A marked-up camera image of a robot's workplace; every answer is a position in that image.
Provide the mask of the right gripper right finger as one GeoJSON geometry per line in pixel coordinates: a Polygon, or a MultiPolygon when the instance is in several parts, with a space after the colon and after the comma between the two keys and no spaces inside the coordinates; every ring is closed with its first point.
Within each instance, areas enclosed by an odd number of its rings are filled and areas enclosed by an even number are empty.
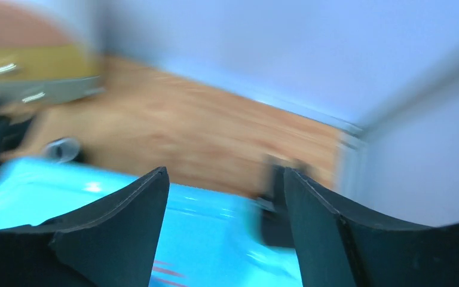
{"type": "Polygon", "coordinates": [[[284,193],[304,286],[459,286],[459,222],[397,219],[291,168],[284,193]]]}

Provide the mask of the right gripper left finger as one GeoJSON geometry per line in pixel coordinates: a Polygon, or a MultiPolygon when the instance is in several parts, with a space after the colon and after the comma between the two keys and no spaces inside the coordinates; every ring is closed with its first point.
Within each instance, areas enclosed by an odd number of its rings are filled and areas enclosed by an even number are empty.
{"type": "Polygon", "coordinates": [[[158,167],[40,225],[0,230],[0,286],[148,286],[169,185],[158,167]]]}

